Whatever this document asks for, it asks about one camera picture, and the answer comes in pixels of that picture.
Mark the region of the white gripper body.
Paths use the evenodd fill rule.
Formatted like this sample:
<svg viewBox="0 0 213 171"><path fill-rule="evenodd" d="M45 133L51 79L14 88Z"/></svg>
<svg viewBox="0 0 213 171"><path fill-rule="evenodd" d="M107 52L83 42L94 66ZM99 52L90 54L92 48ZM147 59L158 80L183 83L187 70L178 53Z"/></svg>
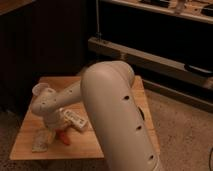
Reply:
<svg viewBox="0 0 213 171"><path fill-rule="evenodd" d="M68 127L68 122L59 111L46 115L44 117L44 124L50 130L64 130Z"/></svg>

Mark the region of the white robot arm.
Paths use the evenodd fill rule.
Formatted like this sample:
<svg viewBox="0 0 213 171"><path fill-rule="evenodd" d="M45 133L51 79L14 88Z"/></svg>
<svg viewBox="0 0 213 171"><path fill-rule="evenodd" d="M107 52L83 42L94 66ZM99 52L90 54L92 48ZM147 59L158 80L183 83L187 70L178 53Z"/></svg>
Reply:
<svg viewBox="0 0 213 171"><path fill-rule="evenodd" d="M163 171L131 92L134 80L133 69L123 61L96 63L62 91L44 89L31 110L52 117L82 102L110 171Z"/></svg>

